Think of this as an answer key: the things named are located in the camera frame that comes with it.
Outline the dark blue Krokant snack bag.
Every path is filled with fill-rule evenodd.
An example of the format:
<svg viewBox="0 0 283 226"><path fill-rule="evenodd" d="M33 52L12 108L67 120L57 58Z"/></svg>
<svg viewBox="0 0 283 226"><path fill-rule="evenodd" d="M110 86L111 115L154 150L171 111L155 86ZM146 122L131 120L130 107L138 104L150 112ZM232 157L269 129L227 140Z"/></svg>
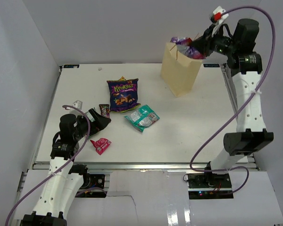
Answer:
<svg viewBox="0 0 283 226"><path fill-rule="evenodd" d="M138 102L139 79L107 81L110 93L110 112L124 113L136 109Z"/></svg>

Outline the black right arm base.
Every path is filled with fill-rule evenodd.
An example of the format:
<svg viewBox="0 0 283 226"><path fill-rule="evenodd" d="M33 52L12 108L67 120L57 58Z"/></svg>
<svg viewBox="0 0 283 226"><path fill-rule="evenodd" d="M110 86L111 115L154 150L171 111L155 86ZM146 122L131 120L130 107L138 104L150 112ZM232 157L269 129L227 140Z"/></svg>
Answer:
<svg viewBox="0 0 283 226"><path fill-rule="evenodd" d="M233 199L230 176L226 174L185 174L190 200Z"/></svg>

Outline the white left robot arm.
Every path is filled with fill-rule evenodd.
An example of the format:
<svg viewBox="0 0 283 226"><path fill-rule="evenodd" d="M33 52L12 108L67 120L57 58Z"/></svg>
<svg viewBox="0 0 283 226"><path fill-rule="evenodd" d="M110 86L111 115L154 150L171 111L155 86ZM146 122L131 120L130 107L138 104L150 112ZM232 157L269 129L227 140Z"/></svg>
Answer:
<svg viewBox="0 0 283 226"><path fill-rule="evenodd" d="M87 167L75 165L74 160L92 135L104 130L111 122L94 109L79 115L72 113L60 117L59 132L52 141L48 176L38 202L31 214L25 214L22 226L65 226L70 206L80 188L90 183Z"/></svg>

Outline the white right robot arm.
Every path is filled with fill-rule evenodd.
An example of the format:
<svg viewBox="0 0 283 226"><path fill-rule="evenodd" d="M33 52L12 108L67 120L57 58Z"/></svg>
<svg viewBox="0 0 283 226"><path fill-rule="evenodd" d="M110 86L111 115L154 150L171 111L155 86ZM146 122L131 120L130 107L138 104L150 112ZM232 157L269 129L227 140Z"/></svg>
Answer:
<svg viewBox="0 0 283 226"><path fill-rule="evenodd" d="M223 19L214 19L213 24L193 41L192 46L201 54L212 52L227 56L227 65L236 92L236 132L226 133L223 150L206 167L204 184L216 187L221 177L238 160L257 152L274 139L273 132L266 129L261 108L261 92L257 87L262 79L261 55L253 49L259 32L259 23L253 19L240 19L233 34L224 36L229 30Z"/></svg>

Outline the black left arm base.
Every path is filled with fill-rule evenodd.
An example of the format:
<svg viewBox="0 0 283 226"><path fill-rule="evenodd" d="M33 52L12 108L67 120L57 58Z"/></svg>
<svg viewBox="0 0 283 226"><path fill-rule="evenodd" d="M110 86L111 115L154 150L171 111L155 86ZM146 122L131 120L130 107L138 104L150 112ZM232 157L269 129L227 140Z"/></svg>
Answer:
<svg viewBox="0 0 283 226"><path fill-rule="evenodd" d="M77 173L83 176L83 185L76 194L77 198L105 198L104 191L105 175L92 174L89 172L87 165L76 164L72 166L69 174Z"/></svg>

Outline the purple Fox's berries candy bag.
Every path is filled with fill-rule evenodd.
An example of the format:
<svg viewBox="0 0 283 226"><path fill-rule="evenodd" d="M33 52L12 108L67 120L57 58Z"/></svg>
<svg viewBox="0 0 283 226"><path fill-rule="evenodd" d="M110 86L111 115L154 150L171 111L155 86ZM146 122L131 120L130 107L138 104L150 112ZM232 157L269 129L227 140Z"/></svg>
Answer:
<svg viewBox="0 0 283 226"><path fill-rule="evenodd" d="M191 46L192 39L188 37L172 37L171 41L177 45L177 50L192 59L205 59L206 57L201 54L197 49Z"/></svg>

